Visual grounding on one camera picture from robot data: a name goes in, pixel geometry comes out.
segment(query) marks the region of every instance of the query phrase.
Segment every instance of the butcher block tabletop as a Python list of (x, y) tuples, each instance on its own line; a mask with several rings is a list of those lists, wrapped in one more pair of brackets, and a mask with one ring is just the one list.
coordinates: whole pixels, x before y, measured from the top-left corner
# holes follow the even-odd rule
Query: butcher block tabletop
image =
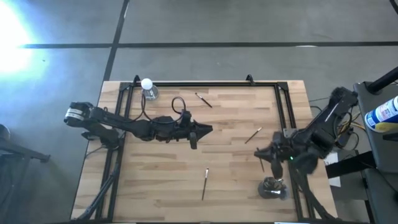
[[(298, 128), (312, 120), (303, 81), (286, 81)], [(104, 82), (98, 106), (114, 112), (120, 82)], [(213, 107), (210, 108), (198, 93)], [(151, 117), (172, 116), (175, 96), (181, 96), (192, 119), (210, 124), (213, 131), (190, 149), (186, 139), (168, 144), (153, 140), (144, 142), (126, 134), (114, 222), (272, 222), (297, 221), (294, 198), (263, 199), (257, 186), (265, 176), (272, 176), (270, 164), (253, 156), (257, 147), (266, 147), (274, 131), (280, 130), (275, 90), (268, 86), (159, 87), (159, 97), (147, 101)], [(289, 116), (284, 104), (287, 126)], [(176, 109), (182, 108), (179, 101)], [(141, 88), (134, 89), (130, 118), (141, 113)], [(247, 144), (245, 141), (262, 129)], [(90, 141), (87, 153), (100, 147)], [(81, 215), (100, 190), (106, 149), (90, 154), (84, 161), (72, 218)], [(284, 183), (291, 189), (287, 163), (283, 163)], [(201, 200), (205, 171), (209, 167), (204, 200)], [(308, 176), (308, 182), (320, 203), (337, 216), (323, 161)], [(108, 191), (104, 214), (109, 206)], [(307, 213), (303, 195), (300, 196)]]

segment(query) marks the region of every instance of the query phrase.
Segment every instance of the concrete floor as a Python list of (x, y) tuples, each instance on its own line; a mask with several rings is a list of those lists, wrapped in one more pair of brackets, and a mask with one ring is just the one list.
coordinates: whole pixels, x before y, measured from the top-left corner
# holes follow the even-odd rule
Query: concrete floor
[[(98, 101), (111, 52), (12, 47), (111, 44), (123, 1), (0, 1), (6, 34), (0, 36), (0, 123), (10, 128), (14, 142), (51, 154), (46, 164), (31, 163), (12, 223), (69, 219), (87, 141), (63, 117), (71, 101)], [(130, 0), (120, 43), (382, 42), (398, 39), (397, 21), (387, 0)], [(136, 74), (242, 80), (251, 74), (257, 80), (305, 80), (308, 97), (315, 99), (336, 86), (352, 89), (355, 82), (377, 79), (397, 66), (396, 58), (398, 46), (118, 49), (110, 80)], [(364, 133), (357, 132), (359, 151), (370, 150)], [(363, 203), (348, 197), (359, 181), (358, 174), (347, 176), (341, 189), (332, 189), (345, 220), (367, 219)]]

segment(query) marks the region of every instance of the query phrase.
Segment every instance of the black pole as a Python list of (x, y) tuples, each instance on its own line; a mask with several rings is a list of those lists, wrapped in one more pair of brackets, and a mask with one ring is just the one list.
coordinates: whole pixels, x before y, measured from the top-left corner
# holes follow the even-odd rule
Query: black pole
[(393, 81), (398, 79), (398, 67), (391, 70), (389, 73), (383, 75), (378, 80), (366, 85), (368, 92), (372, 94), (378, 93), (384, 87), (390, 85)]

